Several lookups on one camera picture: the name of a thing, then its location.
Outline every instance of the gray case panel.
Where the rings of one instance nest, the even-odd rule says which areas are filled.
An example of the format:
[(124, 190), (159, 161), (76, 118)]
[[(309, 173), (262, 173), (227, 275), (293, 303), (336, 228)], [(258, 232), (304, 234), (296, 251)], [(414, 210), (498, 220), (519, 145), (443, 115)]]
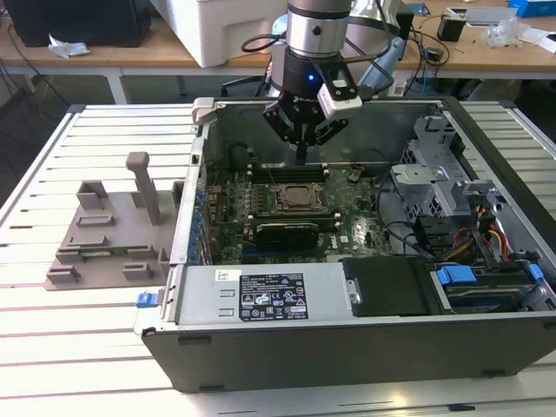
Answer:
[(553, 351), (546, 318), (206, 333), (142, 340), (183, 393), (503, 376)]

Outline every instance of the power supply label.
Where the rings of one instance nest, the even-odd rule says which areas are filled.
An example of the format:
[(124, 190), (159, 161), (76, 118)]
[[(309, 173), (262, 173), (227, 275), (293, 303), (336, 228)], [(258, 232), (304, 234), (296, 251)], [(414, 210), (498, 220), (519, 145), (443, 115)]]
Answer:
[(241, 275), (243, 321), (308, 319), (303, 274)]

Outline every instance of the metal table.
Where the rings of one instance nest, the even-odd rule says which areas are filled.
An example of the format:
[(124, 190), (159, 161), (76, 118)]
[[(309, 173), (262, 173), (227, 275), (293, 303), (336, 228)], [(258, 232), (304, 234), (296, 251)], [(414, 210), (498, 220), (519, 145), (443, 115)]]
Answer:
[[(552, 143), (517, 110), (465, 106), (556, 213)], [(188, 105), (138, 105), (88, 106), (66, 115), (0, 210), (2, 415), (448, 416), (450, 408), (462, 409), (454, 405), (475, 407), (473, 415), (485, 417), (556, 414), (556, 354), (515, 377), (491, 380), (179, 394), (133, 331), (137, 294), (157, 288), (44, 291), (81, 180), (102, 179), (109, 192), (135, 190), (125, 158), (145, 150), (156, 186), (170, 189), (188, 169), (190, 113)], [(468, 158), (480, 172), (478, 157)]]

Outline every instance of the white sticker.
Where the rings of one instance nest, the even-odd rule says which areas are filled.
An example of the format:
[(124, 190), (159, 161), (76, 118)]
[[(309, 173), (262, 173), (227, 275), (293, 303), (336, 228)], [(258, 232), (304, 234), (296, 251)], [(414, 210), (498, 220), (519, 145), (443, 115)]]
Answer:
[(215, 281), (239, 281), (242, 271), (240, 269), (217, 269)]

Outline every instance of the gray 3d printed part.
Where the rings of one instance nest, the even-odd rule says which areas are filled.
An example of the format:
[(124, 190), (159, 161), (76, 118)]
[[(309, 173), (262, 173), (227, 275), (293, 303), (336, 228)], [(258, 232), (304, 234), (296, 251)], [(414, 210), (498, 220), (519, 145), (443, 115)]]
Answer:
[(156, 192), (149, 155), (132, 152), (127, 167), (139, 192), (107, 194), (83, 182), (81, 203), (47, 273), (47, 290), (164, 285), (183, 186)]
[[(147, 152), (130, 152), (125, 162), (126, 167), (136, 175), (136, 184), (142, 196), (144, 207), (149, 213), (150, 223), (154, 226), (160, 223), (160, 209), (158, 208), (158, 194), (155, 184), (150, 179), (147, 167), (149, 166), (149, 154)], [(137, 194), (133, 194), (133, 201), (139, 209), (142, 207)]]

